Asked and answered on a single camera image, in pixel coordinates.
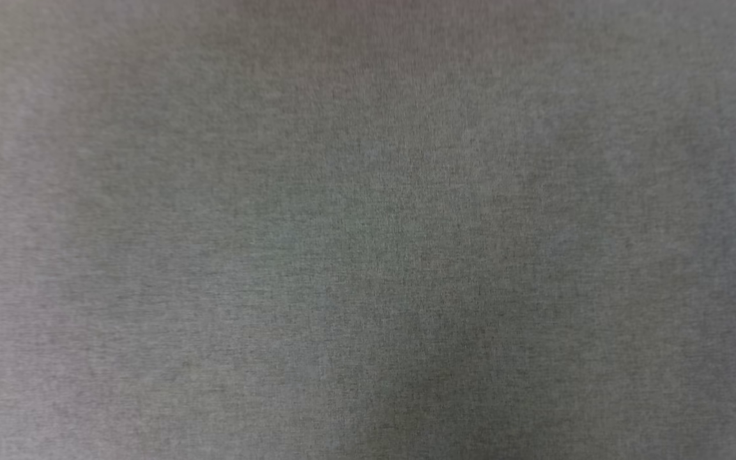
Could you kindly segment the grey fabric sofa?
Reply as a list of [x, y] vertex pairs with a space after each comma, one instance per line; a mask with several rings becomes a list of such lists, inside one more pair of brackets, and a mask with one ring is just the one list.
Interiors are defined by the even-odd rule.
[[736, 460], [736, 0], [0, 0], [0, 460]]

